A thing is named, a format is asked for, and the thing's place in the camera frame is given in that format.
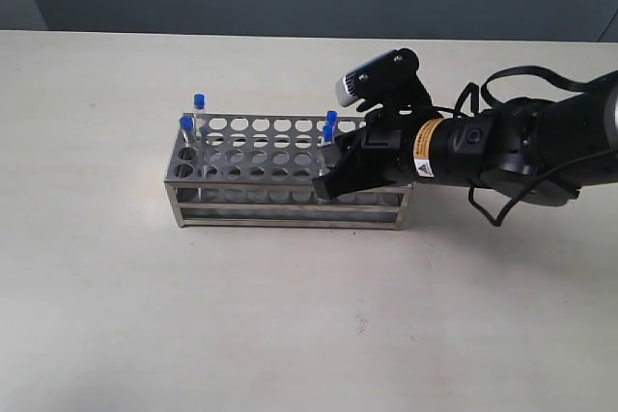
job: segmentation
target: metal rack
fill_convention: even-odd
[[[338,132],[364,124],[342,118]],[[165,175],[176,222],[183,226],[395,229],[403,226],[412,185],[317,198],[317,145],[323,118],[206,115],[202,141],[179,131]]]

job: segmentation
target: blue test tube cap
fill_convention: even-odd
[[[181,129],[182,130],[191,130],[193,129],[193,120],[190,116],[183,116],[181,118]]]
[[[333,133],[333,126],[330,124],[327,124],[324,126],[323,129],[323,135],[324,135],[324,141],[325,142],[332,142],[332,133]]]
[[[196,110],[203,110],[204,106],[206,106],[206,97],[204,94],[196,94],[193,96],[193,107]]]
[[[335,125],[335,123],[337,123],[337,112],[329,111],[326,113],[326,122],[328,125]]]

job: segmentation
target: table surface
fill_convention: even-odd
[[[607,43],[0,33],[0,410],[616,410],[618,186],[501,229],[431,186],[402,232],[176,226],[194,93],[320,115],[401,46],[442,105],[509,66],[618,68]]]

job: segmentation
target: robotic arm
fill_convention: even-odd
[[[462,186],[499,227],[518,202],[562,206],[583,186],[618,182],[618,71],[579,83],[540,67],[505,69],[481,88],[468,84],[455,107],[444,108],[432,105],[418,68],[416,54],[402,48],[337,83],[339,103],[363,100],[357,111],[367,113],[363,127],[321,148],[327,173],[313,179],[319,197],[411,181]],[[494,79],[525,74],[579,95],[502,103],[488,90]],[[489,109],[480,111],[479,95]],[[469,116],[462,111],[468,98]],[[493,217],[476,202],[477,188],[511,200]]]

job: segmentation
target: yellow warning label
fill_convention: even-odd
[[[414,140],[414,159],[429,159],[429,145],[432,142],[432,135],[437,125],[442,121],[444,120],[429,120],[421,126]]]

